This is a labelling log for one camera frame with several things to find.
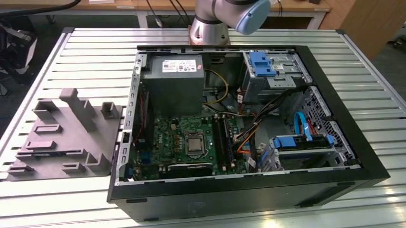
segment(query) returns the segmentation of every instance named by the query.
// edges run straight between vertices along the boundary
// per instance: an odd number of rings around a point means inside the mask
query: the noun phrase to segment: aluminum extrusion table
[[[233,44],[307,45],[391,178],[322,207],[155,222],[174,227],[361,227],[406,224],[406,104],[346,35],[334,30],[230,31]],[[184,45],[186,29],[76,28],[62,34],[0,140],[0,179],[15,161],[39,99],[76,87],[92,105],[127,104],[138,45]],[[106,202],[110,177],[0,182],[0,227],[131,227]]]

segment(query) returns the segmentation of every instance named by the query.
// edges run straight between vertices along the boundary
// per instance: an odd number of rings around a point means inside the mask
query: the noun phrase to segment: power cable
[[[175,6],[175,4],[174,4],[172,0],[170,0],[170,2],[171,2],[171,4],[172,4],[174,9],[176,10],[176,12],[178,12],[178,14],[179,14],[180,18],[182,18],[182,21],[183,21],[184,25],[187,26],[188,24],[187,24],[187,22],[186,22],[186,20],[184,20],[184,18],[183,18],[183,16],[182,16],[182,14],[180,14],[180,12],[179,12],[179,10],[178,10],[178,8],[176,8],[176,6]]]
[[[175,0],[175,1],[178,2],[179,6],[180,6],[180,8],[182,8],[182,10],[183,10],[184,16],[186,16],[186,18],[188,19],[188,22],[190,22],[190,25],[191,25],[191,19],[190,19],[190,16],[188,16],[188,14],[187,14],[184,8],[183,8],[183,5],[180,4],[179,0]]]

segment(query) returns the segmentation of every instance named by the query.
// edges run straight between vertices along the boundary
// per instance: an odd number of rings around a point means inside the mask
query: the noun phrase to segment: wooden desk
[[[51,6],[59,6],[70,3],[72,0],[0,0],[0,12],[20,9],[35,9]],[[195,0],[179,0],[182,6],[190,15],[194,15]],[[146,0],[115,0],[111,4],[90,5],[88,0],[83,0],[78,6],[70,10],[52,12],[52,15],[138,15],[140,28],[147,28],[147,16],[152,14]],[[174,6],[168,0],[150,0],[155,13],[158,15],[176,15]],[[319,5],[303,0],[282,0],[285,17],[309,17],[311,18],[307,29],[318,29],[326,12],[331,7],[326,0]],[[275,4],[270,9],[269,16],[278,16],[279,5]]]

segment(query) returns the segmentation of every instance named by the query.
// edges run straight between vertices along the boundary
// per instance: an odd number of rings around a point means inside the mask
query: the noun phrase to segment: motherboard
[[[152,150],[138,151],[136,172],[140,176],[135,178],[158,180],[191,177],[190,170],[200,170],[203,173],[198,176],[204,173],[208,176],[246,173],[245,157],[234,156],[230,151],[230,158],[227,153],[223,156],[223,151],[219,151],[222,142],[214,127],[218,120],[212,116],[156,118]],[[233,136],[239,133],[237,120],[234,117],[222,120],[231,142]],[[179,170],[175,176],[166,176],[175,169]]]

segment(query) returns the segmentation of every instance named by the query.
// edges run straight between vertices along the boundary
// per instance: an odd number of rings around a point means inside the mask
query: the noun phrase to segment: blue plastic latch
[[[333,145],[334,145],[334,143],[335,143],[334,136],[333,136],[333,135],[330,135],[330,134],[327,134],[326,138],[327,138],[327,142],[329,142],[330,146],[333,146]]]
[[[250,52],[250,61],[255,70],[257,77],[277,76],[271,60],[265,52]]]
[[[275,145],[275,148],[279,148],[281,147],[281,141],[279,139],[274,139],[274,145]]]
[[[294,138],[291,136],[278,137],[282,147],[295,147],[297,143],[294,142]]]

